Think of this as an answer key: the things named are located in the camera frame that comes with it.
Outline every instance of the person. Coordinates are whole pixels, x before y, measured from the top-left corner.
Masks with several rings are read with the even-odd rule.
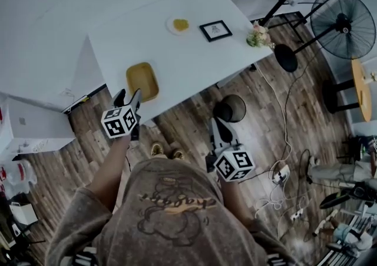
[[[348,246],[348,251],[352,252],[353,256],[360,256],[360,253],[366,251],[377,244],[377,238],[367,233],[370,228],[370,220],[365,225],[365,228],[360,231],[350,225],[339,223],[334,217],[326,219],[330,221],[333,228],[321,228],[320,233],[333,236],[335,241],[340,241],[343,245]]]
[[[253,219],[237,182],[217,183],[154,144],[113,214],[130,138],[116,139],[88,187],[79,188],[49,246],[46,265],[296,265]]]
[[[314,156],[309,158],[309,166],[307,175],[313,179],[326,179],[332,181],[340,181],[345,183],[356,183],[365,181],[370,187],[375,188],[376,185],[376,156],[375,143],[369,143],[370,161],[366,162],[368,157],[363,161],[356,161],[352,164],[334,164],[320,165],[320,161]]]

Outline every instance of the white wall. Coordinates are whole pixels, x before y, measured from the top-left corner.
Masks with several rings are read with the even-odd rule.
[[[104,83],[88,31],[153,1],[0,0],[0,92],[64,109]],[[233,1],[258,18],[277,0]]]

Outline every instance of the white cube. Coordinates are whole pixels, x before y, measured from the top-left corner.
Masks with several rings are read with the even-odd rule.
[[[214,166],[225,181],[242,180],[255,170],[252,156],[245,150],[222,152]]]
[[[137,121],[131,105],[127,105],[105,111],[102,115],[101,123],[107,136],[116,138],[130,135]]]

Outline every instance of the wooden floor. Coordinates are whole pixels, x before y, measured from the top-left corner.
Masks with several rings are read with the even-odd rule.
[[[304,26],[298,30],[305,40],[311,38]],[[271,35],[277,44],[286,43],[291,48],[298,47],[287,26],[272,29]],[[325,240],[311,237],[311,229],[326,215],[326,212],[318,208],[319,203],[325,195],[336,189],[320,185],[308,186],[303,177],[307,155],[304,156],[300,176],[299,159],[302,152],[309,149],[322,163],[336,162],[336,156],[344,153],[342,141],[349,135],[349,128],[344,113],[332,115],[323,105],[321,85],[330,78],[330,70],[322,53],[318,52],[317,45],[297,54],[297,58],[299,68],[293,74],[282,70],[273,55],[259,62],[258,67],[276,90],[279,101],[284,104],[291,83],[302,74],[307,62],[313,60],[302,78],[293,86],[287,103],[287,130],[292,153],[286,163],[292,174],[285,187],[285,196],[289,199],[297,194],[308,193],[300,201],[286,200],[281,207],[269,204],[257,213],[257,217],[263,219],[274,233],[278,234],[279,230],[282,241],[298,259],[306,265],[314,265],[326,249]],[[224,88],[219,90],[209,87],[161,114],[155,119],[155,128],[142,127],[140,143],[133,144],[128,152],[131,167],[148,158],[150,145],[154,141],[161,141],[168,153],[174,148],[182,147],[192,164],[205,167],[204,157],[210,148],[207,128],[211,110],[217,101],[228,94],[238,94],[246,102],[246,117],[233,126],[242,143],[253,155],[257,164],[256,173],[269,169],[282,156],[285,148],[282,112],[272,89],[260,72],[248,69]],[[32,252],[41,263],[48,242],[75,190],[91,181],[109,150],[111,141],[105,137],[100,127],[100,118],[109,100],[109,92],[104,89],[72,112],[70,121],[77,139],[65,148],[58,152],[27,156],[38,175],[38,184],[29,194],[40,219],[32,229],[32,238],[47,240],[46,243],[32,245]],[[125,167],[122,186],[128,175],[129,169]],[[243,182],[240,186],[253,213],[264,204],[264,201],[259,200],[269,198],[274,187],[267,174]],[[276,188],[271,197],[273,200],[283,198],[282,188]],[[307,207],[304,220],[292,224],[289,217],[299,206]]]

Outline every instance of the picture frame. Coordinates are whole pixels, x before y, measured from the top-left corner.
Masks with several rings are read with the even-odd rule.
[[[233,35],[222,20],[200,25],[199,28],[207,38],[208,42],[216,41]]]

